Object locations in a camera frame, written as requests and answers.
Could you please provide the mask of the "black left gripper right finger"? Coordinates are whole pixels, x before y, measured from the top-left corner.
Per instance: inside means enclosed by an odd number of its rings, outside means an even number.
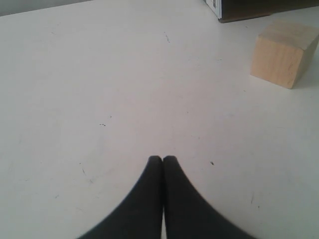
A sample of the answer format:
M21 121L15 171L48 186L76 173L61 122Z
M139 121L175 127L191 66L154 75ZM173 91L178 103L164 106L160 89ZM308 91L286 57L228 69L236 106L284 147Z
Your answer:
M168 239L250 239L198 193L175 156L163 159L164 217Z

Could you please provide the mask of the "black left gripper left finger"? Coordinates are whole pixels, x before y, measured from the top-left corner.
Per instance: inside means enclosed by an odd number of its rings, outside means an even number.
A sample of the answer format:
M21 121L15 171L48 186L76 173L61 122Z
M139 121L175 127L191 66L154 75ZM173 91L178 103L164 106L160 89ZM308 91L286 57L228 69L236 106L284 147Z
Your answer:
M163 164L151 156L125 199L82 239L160 239L163 215Z

